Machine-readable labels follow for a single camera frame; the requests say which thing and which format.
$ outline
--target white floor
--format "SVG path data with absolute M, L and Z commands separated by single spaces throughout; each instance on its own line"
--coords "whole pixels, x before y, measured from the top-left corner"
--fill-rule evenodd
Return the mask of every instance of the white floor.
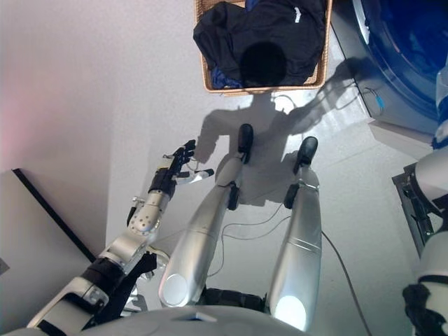
M 102 223 L 107 219 L 109 242 L 125 228 L 130 200 L 146 192 L 162 154 L 185 141 L 200 136 L 199 166 L 217 169 L 235 147 L 238 127 L 242 123 L 254 126 L 253 158 L 243 173 L 242 204 L 226 214 L 224 224 L 258 223 L 281 203 L 292 177 L 294 151 L 303 137 L 314 135 L 320 141 L 313 166 L 321 181 L 323 229 L 346 263 L 373 335 L 410 334 L 401 290 L 413 281 L 417 252 L 391 177 L 414 159 L 373 139 L 369 118 L 333 35 L 328 81 L 321 91 L 222 97 L 202 87 L 198 50 L 192 40 L 192 1 L 73 0 L 62 4 L 41 0 L 33 6 L 5 1 L 2 7 L 9 10 L 10 18 L 2 24 L 15 34 L 11 44 L 22 51 L 24 63 L 40 50 L 38 60 L 30 56 L 33 66 L 40 69 L 44 63 L 52 85 L 42 88 L 36 82 L 34 91 L 24 92 L 29 97 L 27 109 L 16 110 L 24 111 L 29 131 L 8 133 L 7 139 L 20 146 L 8 152 L 2 169 L 22 165 L 47 195 L 59 195 L 52 199 L 55 208 L 70 217 L 94 250 L 104 244 L 98 241 Z M 33 32 L 53 35 L 42 44 L 33 42 Z M 21 64 L 22 58 L 15 62 Z M 64 67 L 67 60 L 70 71 Z M 9 69 L 11 78 L 20 74 L 18 65 Z M 46 95 L 35 98 L 34 93 L 42 90 Z M 54 103 L 38 105 L 37 112 L 32 108 L 36 101 L 53 102 L 57 97 L 56 111 L 64 113 L 56 124 L 46 109 Z M 70 102 L 63 104 L 62 98 L 67 97 Z M 16 110 L 7 115 L 8 120 L 14 121 Z M 27 113 L 33 121 L 27 122 Z M 39 124 L 42 119 L 35 113 L 44 113 L 47 121 Z M 14 125 L 16 130 L 23 128 L 18 122 Z M 39 150 L 27 145 L 35 144 L 36 137 L 41 140 Z M 57 174 L 55 180 L 49 177 L 53 174 Z M 213 183 L 209 178 L 177 188 L 155 244 L 158 248 L 173 251 Z M 61 188 L 73 192 L 61 192 Z M 282 208 L 264 225 L 234 227 L 228 233 L 256 237 L 288 213 Z M 89 234 L 93 227 L 98 232 Z M 265 275 L 272 273 L 285 227 L 286 222 L 257 240 L 225 239 L 224 267 L 207 285 L 263 296 L 270 283 Z M 219 246 L 211 270 L 218 268 L 221 258 Z M 155 286 L 155 281 L 148 286 Z M 311 334 L 365 335 L 342 269 L 326 241 Z

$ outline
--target silver robot leg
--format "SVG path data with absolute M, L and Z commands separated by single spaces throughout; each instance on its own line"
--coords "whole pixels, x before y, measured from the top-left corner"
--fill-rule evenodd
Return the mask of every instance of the silver robot leg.
M 317 140 L 306 138 L 299 150 L 297 183 L 285 198 L 293 211 L 267 296 L 271 315 L 301 331 L 311 325 L 321 272 L 319 180 L 309 166 L 316 149 Z
M 176 245 L 159 287 L 159 298 L 164 306 L 182 307 L 199 301 L 225 210 L 236 207 L 233 194 L 238 192 L 242 166 L 249 160 L 252 138 L 252 127 L 242 125 L 238 153 L 227 161 L 216 185 L 202 201 Z

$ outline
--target laundry basket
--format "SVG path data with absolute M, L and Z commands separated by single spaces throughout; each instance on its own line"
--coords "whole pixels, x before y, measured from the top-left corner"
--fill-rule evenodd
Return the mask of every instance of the laundry basket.
M 195 14 L 196 23 L 199 22 L 202 14 L 215 6 L 218 2 L 222 0 L 195 0 Z M 244 2 L 241 0 L 227 0 L 232 4 L 244 7 Z M 328 40 L 330 38 L 330 19 L 331 19 L 331 8 L 333 6 L 333 0 L 327 0 L 327 11 L 325 19 L 325 45 L 323 47 L 323 52 L 321 59 L 318 61 L 314 73 L 311 77 L 302 84 L 298 86 L 276 86 L 276 87 L 245 87 L 243 89 L 214 89 L 211 84 L 210 70 L 208 69 L 207 62 L 204 56 L 201 55 L 202 61 L 202 75 L 204 78 L 204 87 L 210 93 L 220 93 L 224 95 L 254 95 L 264 92 L 275 92 L 275 91 L 288 91 L 288 90 L 299 90 L 299 89 L 317 89 L 320 88 L 326 79 L 327 63 L 328 63 Z

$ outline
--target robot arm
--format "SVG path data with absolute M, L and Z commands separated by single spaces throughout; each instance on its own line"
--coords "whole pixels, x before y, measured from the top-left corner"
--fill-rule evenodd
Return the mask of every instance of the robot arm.
M 409 177 L 412 189 L 442 227 L 428 240 L 421 255 L 418 284 L 406 287 L 406 315 L 417 336 L 448 335 L 448 60 L 437 77 L 437 109 L 440 126 L 434 152 L 421 159 Z
M 134 199 L 126 231 L 116 238 L 89 266 L 65 286 L 35 317 L 28 328 L 49 335 L 79 333 L 108 304 L 123 279 L 135 268 L 155 241 L 160 219 L 173 197 L 177 181 L 195 181 L 189 172 L 181 172 L 190 161 L 195 141 L 189 141 L 172 155 L 164 155 L 149 188 L 146 200 Z M 213 171 L 196 171 L 199 179 Z

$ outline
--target washing machine door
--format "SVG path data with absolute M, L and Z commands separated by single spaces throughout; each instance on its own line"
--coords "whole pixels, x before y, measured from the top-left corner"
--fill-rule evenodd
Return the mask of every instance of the washing machine door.
M 448 1 L 353 0 L 377 66 L 408 103 L 437 120 L 435 77 L 448 53 Z

